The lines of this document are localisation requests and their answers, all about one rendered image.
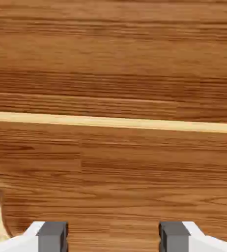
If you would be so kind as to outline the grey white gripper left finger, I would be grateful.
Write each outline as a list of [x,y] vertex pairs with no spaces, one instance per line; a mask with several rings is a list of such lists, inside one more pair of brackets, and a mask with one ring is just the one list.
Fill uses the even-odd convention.
[[0,252],[68,252],[68,223],[34,221],[22,234],[0,242]]

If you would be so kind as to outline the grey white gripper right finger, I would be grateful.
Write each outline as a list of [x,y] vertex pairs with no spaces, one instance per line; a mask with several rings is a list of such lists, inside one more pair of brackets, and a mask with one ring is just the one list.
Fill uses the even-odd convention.
[[193,221],[161,221],[159,252],[227,252],[227,242],[205,235]]

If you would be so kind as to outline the brown wooden cabinet door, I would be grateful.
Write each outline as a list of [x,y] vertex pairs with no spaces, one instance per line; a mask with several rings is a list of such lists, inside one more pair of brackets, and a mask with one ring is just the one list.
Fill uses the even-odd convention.
[[13,234],[67,221],[69,252],[157,252],[159,221],[227,241],[227,133],[0,122]]
[[0,0],[0,111],[227,123],[227,0]]

